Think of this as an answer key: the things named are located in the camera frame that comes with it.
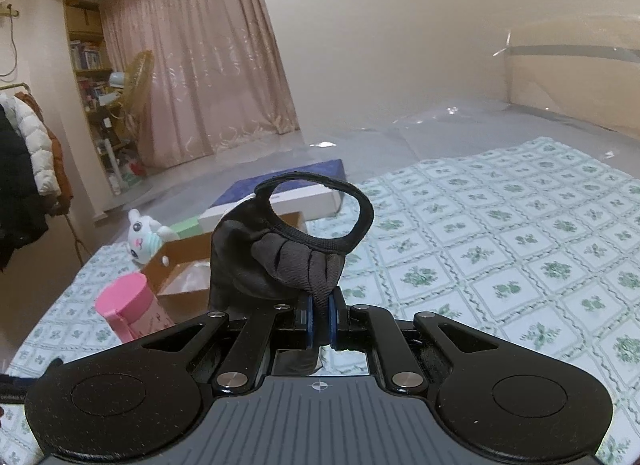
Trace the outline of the white bunny plush toy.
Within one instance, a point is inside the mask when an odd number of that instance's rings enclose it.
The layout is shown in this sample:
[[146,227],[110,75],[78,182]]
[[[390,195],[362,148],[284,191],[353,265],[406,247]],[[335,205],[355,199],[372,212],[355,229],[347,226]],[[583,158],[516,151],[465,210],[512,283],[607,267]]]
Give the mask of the white bunny plush toy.
[[151,216],[142,215],[137,208],[128,212],[128,219],[129,253],[134,262],[140,266],[149,263],[165,243],[179,239],[175,230],[162,225]]

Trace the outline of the wooden bookshelf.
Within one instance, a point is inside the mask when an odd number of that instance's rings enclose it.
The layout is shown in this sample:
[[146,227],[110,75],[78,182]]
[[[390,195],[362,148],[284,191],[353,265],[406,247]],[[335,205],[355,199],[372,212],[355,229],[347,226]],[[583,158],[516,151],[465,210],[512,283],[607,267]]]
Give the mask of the wooden bookshelf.
[[70,62],[94,151],[112,190],[118,194],[122,188],[122,175],[117,166],[117,154],[126,148],[128,140],[117,133],[110,113],[100,101],[111,92],[108,79],[113,73],[100,7],[85,0],[63,0],[63,10]]

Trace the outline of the yellow standing fan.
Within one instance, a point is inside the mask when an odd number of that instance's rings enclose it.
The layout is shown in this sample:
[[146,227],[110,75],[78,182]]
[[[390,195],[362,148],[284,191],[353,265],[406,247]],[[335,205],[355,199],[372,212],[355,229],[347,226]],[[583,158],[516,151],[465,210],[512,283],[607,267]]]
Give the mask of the yellow standing fan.
[[134,56],[124,72],[124,87],[120,92],[118,118],[139,147],[144,108],[151,91],[154,56],[150,50],[142,50]]

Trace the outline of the white puffer jacket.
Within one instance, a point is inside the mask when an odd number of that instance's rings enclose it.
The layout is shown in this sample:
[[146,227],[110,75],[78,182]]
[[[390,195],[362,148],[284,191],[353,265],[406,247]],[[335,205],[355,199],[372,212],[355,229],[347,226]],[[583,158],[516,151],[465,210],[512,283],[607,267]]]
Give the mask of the white puffer jacket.
[[53,144],[48,129],[23,100],[2,92],[1,105],[11,126],[25,142],[40,196],[57,198],[61,188],[55,175]]

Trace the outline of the green flat box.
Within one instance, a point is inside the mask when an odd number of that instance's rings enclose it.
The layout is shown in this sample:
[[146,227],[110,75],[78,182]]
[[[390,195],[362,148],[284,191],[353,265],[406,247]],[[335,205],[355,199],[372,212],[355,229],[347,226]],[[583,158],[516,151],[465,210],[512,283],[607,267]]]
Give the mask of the green flat box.
[[181,222],[176,222],[170,226],[170,229],[174,231],[179,239],[186,239],[187,237],[195,237],[203,233],[203,229],[198,222],[198,217],[190,217],[183,219]]

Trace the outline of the orange brown jacket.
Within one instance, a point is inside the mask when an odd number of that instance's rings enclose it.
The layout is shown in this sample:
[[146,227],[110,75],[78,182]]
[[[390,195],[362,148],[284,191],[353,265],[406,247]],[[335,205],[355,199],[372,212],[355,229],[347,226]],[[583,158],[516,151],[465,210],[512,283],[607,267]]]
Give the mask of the orange brown jacket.
[[[38,118],[40,118],[40,120],[42,121],[41,110],[39,109],[37,102],[34,98],[32,98],[31,95],[25,94],[25,92],[17,92],[14,96],[27,103],[29,107],[31,107],[32,110],[36,112]],[[55,198],[54,196],[42,197],[44,199],[44,205],[46,205],[48,214],[50,216],[64,216],[67,215],[70,211],[70,201],[74,197],[73,189],[64,170],[63,151],[60,141],[58,141],[58,138],[55,137],[55,134],[46,124],[44,124],[44,126],[46,126],[46,128],[48,129],[48,134],[53,144],[54,170],[56,178],[58,178],[58,184],[61,188],[61,195],[57,198]]]

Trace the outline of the clothes rack rail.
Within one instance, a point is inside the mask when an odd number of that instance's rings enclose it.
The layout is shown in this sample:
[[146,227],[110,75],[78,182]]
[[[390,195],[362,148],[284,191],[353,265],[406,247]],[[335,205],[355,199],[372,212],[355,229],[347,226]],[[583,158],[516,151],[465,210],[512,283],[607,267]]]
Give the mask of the clothes rack rail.
[[15,18],[18,18],[19,16],[20,16],[20,12],[14,9],[11,5],[0,7],[0,17],[15,19]]

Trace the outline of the black jacket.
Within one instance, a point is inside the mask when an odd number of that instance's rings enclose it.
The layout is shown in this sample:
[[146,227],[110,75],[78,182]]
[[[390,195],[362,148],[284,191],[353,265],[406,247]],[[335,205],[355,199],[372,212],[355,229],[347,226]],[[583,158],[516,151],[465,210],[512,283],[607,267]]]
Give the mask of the black jacket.
[[38,193],[25,141],[1,109],[0,136],[1,270],[18,249],[48,231],[46,211]]

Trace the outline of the clear plastic table cover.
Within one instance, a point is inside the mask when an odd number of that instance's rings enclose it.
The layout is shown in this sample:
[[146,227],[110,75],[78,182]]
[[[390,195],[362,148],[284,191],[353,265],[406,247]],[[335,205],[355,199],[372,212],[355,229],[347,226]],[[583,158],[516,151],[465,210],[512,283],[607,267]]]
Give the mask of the clear plastic table cover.
[[130,207],[173,224],[234,181],[328,159],[361,181],[539,136],[639,171],[639,16],[565,10],[274,27],[299,131],[153,176]]

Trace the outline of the brown cardboard box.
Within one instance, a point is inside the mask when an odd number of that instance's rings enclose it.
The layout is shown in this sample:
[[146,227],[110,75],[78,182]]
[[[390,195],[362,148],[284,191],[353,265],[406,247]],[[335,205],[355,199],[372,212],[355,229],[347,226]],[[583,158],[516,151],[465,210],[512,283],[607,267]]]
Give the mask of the brown cardboard box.
[[141,270],[175,324],[208,309],[212,233],[165,243]]

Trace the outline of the pink lidded cup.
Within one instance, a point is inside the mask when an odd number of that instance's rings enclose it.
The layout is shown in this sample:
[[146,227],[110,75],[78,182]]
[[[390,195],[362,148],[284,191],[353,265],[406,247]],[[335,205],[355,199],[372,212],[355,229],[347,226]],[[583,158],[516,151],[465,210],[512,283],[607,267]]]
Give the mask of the pink lidded cup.
[[175,325],[141,272],[128,273],[108,285],[94,309],[124,344]]

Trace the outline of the black face mask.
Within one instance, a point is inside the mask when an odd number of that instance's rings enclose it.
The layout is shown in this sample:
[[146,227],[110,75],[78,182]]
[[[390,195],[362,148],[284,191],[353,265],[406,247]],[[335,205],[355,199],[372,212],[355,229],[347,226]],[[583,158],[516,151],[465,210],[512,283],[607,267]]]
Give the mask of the black face mask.
[[[273,211],[270,198],[287,182],[303,180],[348,194],[359,215],[346,234],[321,239],[287,224]],[[279,353],[273,371],[284,376],[314,374],[320,347],[329,343],[329,297],[337,287],[346,256],[372,226],[368,197],[348,182],[307,172],[291,172],[262,181],[251,196],[220,219],[210,238],[208,308],[232,319],[247,317],[268,303],[306,296],[314,306],[314,346]]]

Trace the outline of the pink curtain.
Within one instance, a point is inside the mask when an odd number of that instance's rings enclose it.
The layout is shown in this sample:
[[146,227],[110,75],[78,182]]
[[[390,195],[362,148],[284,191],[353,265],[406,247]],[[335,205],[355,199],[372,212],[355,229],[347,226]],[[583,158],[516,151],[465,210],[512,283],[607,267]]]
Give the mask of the pink curtain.
[[145,165],[177,166],[257,138],[296,132],[264,0],[102,0],[108,58],[154,57],[136,127]]

